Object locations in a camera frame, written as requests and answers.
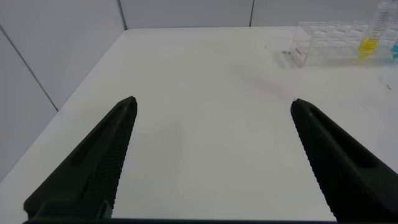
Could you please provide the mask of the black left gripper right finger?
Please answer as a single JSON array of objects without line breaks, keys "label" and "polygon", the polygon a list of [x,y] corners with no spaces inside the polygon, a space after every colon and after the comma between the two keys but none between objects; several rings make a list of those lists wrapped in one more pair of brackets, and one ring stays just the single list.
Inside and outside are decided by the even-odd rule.
[{"label": "black left gripper right finger", "polygon": [[312,171],[339,222],[396,222],[397,173],[315,105],[290,113]]}]

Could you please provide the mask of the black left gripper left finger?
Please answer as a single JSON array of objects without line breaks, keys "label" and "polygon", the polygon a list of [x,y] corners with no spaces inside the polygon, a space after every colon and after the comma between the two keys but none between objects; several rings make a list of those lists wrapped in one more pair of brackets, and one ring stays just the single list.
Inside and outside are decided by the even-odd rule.
[{"label": "black left gripper left finger", "polygon": [[137,101],[117,103],[24,202],[29,218],[110,218]]}]

